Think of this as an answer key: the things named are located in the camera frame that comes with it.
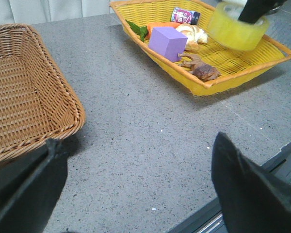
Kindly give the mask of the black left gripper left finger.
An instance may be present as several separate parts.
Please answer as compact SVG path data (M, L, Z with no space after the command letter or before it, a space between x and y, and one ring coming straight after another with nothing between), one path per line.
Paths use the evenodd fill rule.
M61 142L46 144L0 168L0 233L44 231L67 179Z

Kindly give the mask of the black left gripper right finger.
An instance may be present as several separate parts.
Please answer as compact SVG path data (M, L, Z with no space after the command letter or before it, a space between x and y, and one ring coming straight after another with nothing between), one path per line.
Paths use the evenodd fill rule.
M291 184L245 157L224 132L214 141L211 179L229 233L291 233Z

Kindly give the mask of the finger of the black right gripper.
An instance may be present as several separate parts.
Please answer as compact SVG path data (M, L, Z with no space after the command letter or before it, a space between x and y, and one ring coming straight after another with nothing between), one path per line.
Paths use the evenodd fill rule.
M238 21L255 24L262 16L270 10L282 6L287 0L248 0Z

